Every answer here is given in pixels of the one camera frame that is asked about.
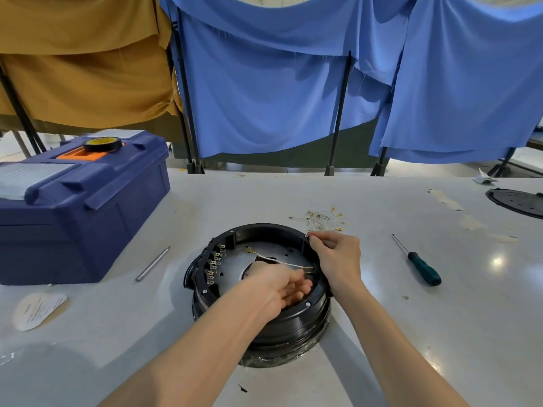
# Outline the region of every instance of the white table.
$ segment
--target white table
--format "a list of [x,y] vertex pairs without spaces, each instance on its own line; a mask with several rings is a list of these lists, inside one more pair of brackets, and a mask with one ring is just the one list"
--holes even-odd
[[[182,278],[212,237],[255,222],[304,230],[305,224],[288,217],[332,205],[344,214],[345,232],[361,240],[362,279],[370,291],[472,406],[541,405],[542,220],[495,205],[484,194],[488,188],[468,178],[169,174],[172,190],[102,282],[0,287],[0,405],[96,405],[190,327],[192,291],[183,289]],[[537,192],[541,183],[506,178],[499,186]],[[444,191],[465,211],[440,203],[428,189]],[[465,230],[459,225],[465,214],[488,230]],[[441,286],[421,281],[392,232],[438,270]],[[501,244],[490,233],[514,235],[519,242]],[[135,283],[168,245],[166,257]],[[17,302],[44,290],[67,294],[67,310],[46,325],[17,332],[11,325]],[[351,403],[386,405],[334,302],[317,347],[273,369],[236,368],[216,406]]]

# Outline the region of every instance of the blue cloth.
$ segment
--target blue cloth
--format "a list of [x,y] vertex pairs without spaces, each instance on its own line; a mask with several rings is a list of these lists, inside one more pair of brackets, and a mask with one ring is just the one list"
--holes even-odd
[[543,114],[543,3],[417,0],[370,154],[414,163],[503,157]]
[[161,5],[173,20],[175,7],[182,11],[202,157],[285,150],[332,133],[349,51],[354,68],[341,129],[374,119],[390,91],[408,20],[405,8],[383,20],[373,0],[309,0],[284,8],[239,0]]

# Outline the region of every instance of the toolbox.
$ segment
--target toolbox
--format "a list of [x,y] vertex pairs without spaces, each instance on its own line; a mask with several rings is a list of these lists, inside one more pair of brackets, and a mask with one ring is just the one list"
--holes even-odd
[[162,137],[106,129],[0,163],[0,284],[100,281],[169,191],[167,157]]

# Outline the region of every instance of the black circular housing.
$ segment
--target black circular housing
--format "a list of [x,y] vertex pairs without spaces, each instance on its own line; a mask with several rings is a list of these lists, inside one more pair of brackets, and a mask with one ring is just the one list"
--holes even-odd
[[117,151],[122,146],[123,142],[118,137],[97,137],[83,143],[83,148],[88,152]]
[[486,196],[494,203],[517,213],[543,218],[543,193],[492,188],[486,192]]
[[210,241],[185,274],[185,287],[194,290],[192,311],[197,320],[221,294],[240,282],[254,261],[269,259],[296,264],[313,281],[303,300],[282,310],[255,337],[240,364],[273,367],[301,356],[312,348],[328,326],[329,286],[307,236],[276,224],[250,224],[228,230]]

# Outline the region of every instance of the person's right hand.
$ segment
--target person's right hand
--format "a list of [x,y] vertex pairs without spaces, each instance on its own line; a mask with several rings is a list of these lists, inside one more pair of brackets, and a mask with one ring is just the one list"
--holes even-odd
[[312,231],[309,243],[319,256],[320,268],[334,295],[345,288],[363,286],[360,277],[360,240],[333,231]]

